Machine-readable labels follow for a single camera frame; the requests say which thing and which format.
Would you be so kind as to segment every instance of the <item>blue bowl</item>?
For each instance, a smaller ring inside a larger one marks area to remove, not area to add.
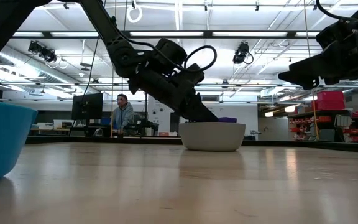
[[[16,165],[37,111],[0,103],[0,178]]]

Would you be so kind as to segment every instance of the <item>gray hoodie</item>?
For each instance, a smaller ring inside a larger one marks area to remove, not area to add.
[[[134,108],[131,103],[128,102],[123,109],[117,107],[112,114],[112,121],[114,129],[120,130],[128,124],[134,123]]]

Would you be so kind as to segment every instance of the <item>purple object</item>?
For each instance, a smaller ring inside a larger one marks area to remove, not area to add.
[[[237,118],[227,118],[227,117],[223,117],[223,118],[219,118],[218,122],[226,122],[226,123],[236,123],[237,122]]]

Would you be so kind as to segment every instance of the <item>computer monitor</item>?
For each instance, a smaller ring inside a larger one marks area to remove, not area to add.
[[[73,97],[73,120],[101,119],[103,112],[103,93]]]

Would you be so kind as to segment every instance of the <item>person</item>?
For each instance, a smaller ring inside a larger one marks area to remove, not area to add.
[[[111,121],[113,121],[115,132],[123,134],[124,128],[134,123],[134,108],[125,94],[117,96],[117,103],[118,107],[113,111]]]

